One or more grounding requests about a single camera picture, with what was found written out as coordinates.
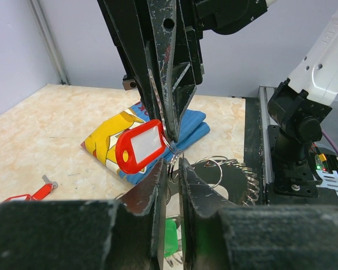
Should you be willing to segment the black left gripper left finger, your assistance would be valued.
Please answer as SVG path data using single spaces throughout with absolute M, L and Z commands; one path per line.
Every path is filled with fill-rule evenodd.
M 0 204 L 0 269 L 162 269 L 167 163 L 116 200 Z

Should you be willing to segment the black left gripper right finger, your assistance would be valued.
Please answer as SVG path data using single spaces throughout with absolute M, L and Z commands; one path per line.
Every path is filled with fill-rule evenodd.
M 239 206 L 179 161 L 185 269 L 338 269 L 338 206 Z

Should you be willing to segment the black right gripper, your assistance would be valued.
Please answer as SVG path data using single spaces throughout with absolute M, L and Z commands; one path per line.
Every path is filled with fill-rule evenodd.
M 205 30 L 236 33 L 268 10 L 267 1 L 99 1 L 122 60 L 126 90 L 137 88 L 151 119 L 177 142 L 182 118 L 203 80 Z

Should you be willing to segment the green key tag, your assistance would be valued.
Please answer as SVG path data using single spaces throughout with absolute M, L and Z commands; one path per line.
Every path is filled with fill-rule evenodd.
M 176 223 L 173 219 L 166 219 L 164 236 L 164 257 L 167 258 L 177 252 L 179 247 Z

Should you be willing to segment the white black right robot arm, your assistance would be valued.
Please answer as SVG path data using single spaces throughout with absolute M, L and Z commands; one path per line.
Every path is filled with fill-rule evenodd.
M 238 32 L 266 13 L 270 1 L 99 1 L 121 57 L 124 81 L 134 84 L 161 131 L 160 147 L 140 157 L 131 133 L 120 136 L 115 158 L 135 174 L 179 140 L 183 116 L 203 80 L 199 41 L 205 30 Z M 301 64 L 282 82 L 268 112 L 291 143 L 307 146 L 322 137 L 321 121 L 338 93 L 338 10 Z

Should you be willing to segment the steel key ring disc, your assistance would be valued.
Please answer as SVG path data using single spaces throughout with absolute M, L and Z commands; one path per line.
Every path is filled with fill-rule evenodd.
M 209 156 L 191 165 L 194 180 L 201 179 L 213 190 L 224 188 L 226 199 L 236 205 L 254 206 L 259 194 L 260 184 L 257 175 L 246 164 L 225 156 Z

